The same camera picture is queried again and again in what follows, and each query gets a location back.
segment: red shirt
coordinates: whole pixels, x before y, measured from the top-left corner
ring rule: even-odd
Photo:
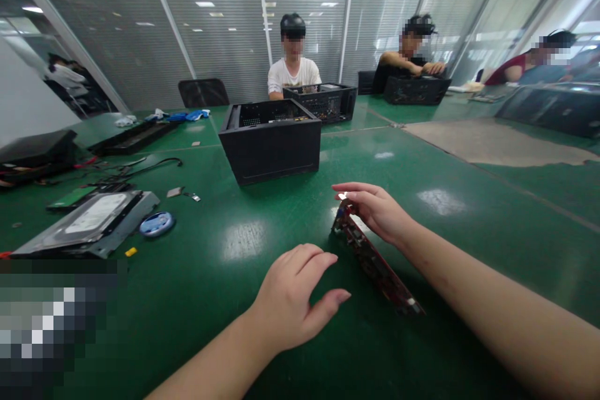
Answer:
[[[509,67],[520,66],[523,73],[525,73],[525,55],[526,53],[522,53],[519,56],[515,56],[514,58],[506,61],[502,66],[498,67],[494,73],[492,73],[492,76],[487,79],[485,85],[494,86],[496,84],[506,83],[508,80],[506,79],[504,71]]]

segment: red circuit board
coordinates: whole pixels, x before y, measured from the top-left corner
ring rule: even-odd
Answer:
[[[346,235],[347,243],[354,249],[354,255],[358,258],[362,270],[383,295],[394,304],[398,313],[407,316],[425,314],[425,310],[414,299],[373,244],[369,242],[350,214],[354,214],[354,207],[348,199],[344,198],[337,210],[331,231]]]

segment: black shirt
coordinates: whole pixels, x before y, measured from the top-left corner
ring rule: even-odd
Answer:
[[[423,67],[427,64],[427,61],[419,56],[413,56],[409,61],[417,66]],[[396,78],[411,78],[412,74],[410,70],[396,66],[387,66],[379,63],[375,76],[373,77],[373,86],[371,89],[372,94],[383,94],[388,82],[388,77]]]

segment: hand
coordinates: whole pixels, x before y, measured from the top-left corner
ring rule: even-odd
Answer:
[[[410,71],[411,71],[412,76],[420,77],[423,72],[423,67],[413,64],[412,67],[410,68]]]
[[[350,292],[333,289],[313,307],[309,303],[323,273],[337,260],[315,245],[302,244],[272,264],[245,316],[247,326],[261,335],[274,354],[314,338],[350,298]]]
[[[446,65],[443,62],[428,62],[423,66],[423,70],[430,75],[442,73],[445,69]]]
[[[393,246],[403,245],[403,237],[417,225],[382,187],[360,182],[334,184],[357,207],[358,216],[369,229]]]

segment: black chair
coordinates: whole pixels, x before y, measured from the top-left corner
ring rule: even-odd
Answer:
[[[77,102],[77,100],[75,100],[73,98],[72,95],[70,95],[67,90],[62,87],[57,81],[54,80],[44,80],[44,83],[46,83],[46,85],[52,89],[52,92],[54,92],[56,94],[56,96],[62,100],[70,109],[71,111],[73,111],[75,114],[77,114],[77,116],[82,119],[83,117],[81,117],[81,114],[83,114],[83,116],[87,119],[88,115],[86,114],[86,112],[83,110],[83,108],[81,107],[81,105]]]
[[[358,95],[369,95],[373,90],[375,71],[358,72]]]
[[[218,78],[183,80],[177,86],[186,108],[205,108],[206,106],[229,104],[225,85]]]

